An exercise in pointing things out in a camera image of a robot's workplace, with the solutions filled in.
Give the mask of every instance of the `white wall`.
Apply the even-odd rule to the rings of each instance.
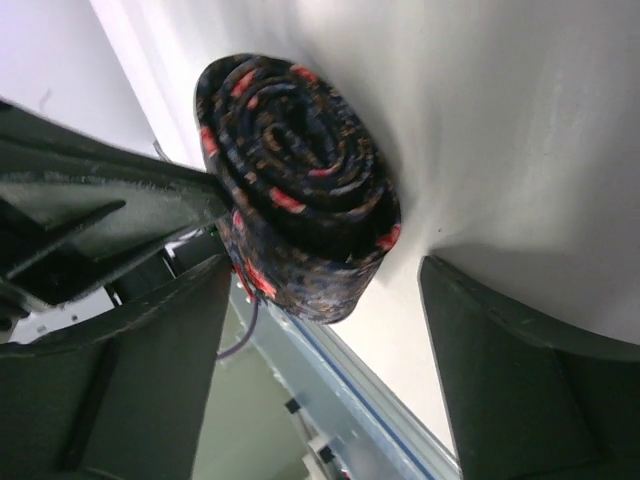
[[[153,132],[91,4],[0,2],[0,98],[156,157]]]
[[[13,330],[11,341],[31,343],[43,335],[84,322],[112,308],[109,294],[101,288],[81,300],[21,319]]]

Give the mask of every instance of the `patterned fabric roll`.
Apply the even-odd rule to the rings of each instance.
[[[230,207],[218,231],[243,281],[297,318],[346,318],[400,235],[397,195],[360,119],[308,69],[249,54],[205,69],[196,111]]]

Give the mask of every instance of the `rolled fabric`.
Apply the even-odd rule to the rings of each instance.
[[[353,109],[301,65],[242,54],[205,69],[196,113],[243,281],[297,318],[346,318],[400,235],[383,156]]]

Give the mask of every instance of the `red pattern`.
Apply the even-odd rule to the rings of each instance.
[[[202,145],[204,146],[207,155],[209,155],[209,158],[218,153],[218,144],[216,144],[216,139],[213,138],[211,130],[207,127],[202,127],[200,129],[200,138],[202,138]]]
[[[316,168],[314,170],[309,170],[309,176],[316,177],[316,178],[324,178],[324,177],[328,177],[335,171],[336,171],[336,166],[333,166],[331,168]]]
[[[249,288],[249,284],[244,279],[244,275],[242,274],[242,270],[240,270],[240,267],[234,264],[233,269],[238,274],[238,278],[242,282],[242,286],[244,287],[245,292],[247,292],[247,296],[249,297],[249,300],[251,300],[252,302],[255,301],[256,297],[253,295],[253,291],[251,290],[251,288]]]
[[[376,242],[376,246],[382,248],[383,250],[389,251],[393,248],[393,246],[398,243],[398,238],[400,237],[400,224],[396,223],[393,227],[391,227],[391,231],[386,235],[378,238]]]
[[[255,287],[267,297],[275,299],[277,293],[276,288],[267,281],[265,276],[260,273],[256,267],[253,266],[251,259],[247,259],[245,268],[247,269],[247,275],[249,275],[251,283],[253,283]]]
[[[292,65],[291,71],[300,75],[310,83],[316,83],[318,81],[318,77],[311,70],[307,67],[303,67],[302,65]]]
[[[238,230],[243,231],[244,220],[242,219],[242,215],[240,215],[240,212],[238,210],[234,210],[231,218],[233,221],[233,226],[236,227]]]
[[[253,77],[255,76],[255,74],[256,73],[254,71],[251,71],[245,74],[240,80],[238,80],[238,83],[236,83],[233,89],[231,90],[231,96],[237,98],[240,95],[242,95],[245,92],[245,90],[249,88],[249,85],[251,85],[251,82],[253,81]]]
[[[257,106],[258,106],[258,96],[254,95],[253,97],[251,97],[251,99],[247,103],[247,107],[249,107],[249,110],[253,110]]]
[[[271,197],[271,200],[273,200],[273,203],[275,203],[277,206],[282,207],[291,213],[301,213],[305,208],[307,208],[304,203],[300,203],[294,198],[291,198],[289,195],[276,187],[273,187],[271,190],[269,190],[269,197]]]

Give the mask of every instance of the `wire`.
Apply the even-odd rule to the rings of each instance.
[[[251,323],[249,323],[249,327],[245,332],[244,336],[232,347],[227,348],[226,350],[222,350],[218,352],[218,361],[224,360],[225,358],[229,358],[232,355],[238,353],[242,348],[247,344],[251,336],[253,335],[253,331],[256,329],[256,324],[258,323],[258,307],[260,306],[260,299],[255,298],[253,300],[253,315],[251,316]]]
[[[167,156],[167,154],[164,153],[164,150],[162,149],[162,146],[160,145],[160,142],[158,142],[158,140],[154,140],[153,141],[153,148],[155,149],[156,153],[158,154],[158,157],[160,158],[160,160],[162,160],[163,162],[167,162],[167,163],[174,163]]]
[[[81,472],[89,474],[91,478],[95,478],[96,480],[124,480],[122,477],[116,477],[109,472],[97,468],[84,467]]]

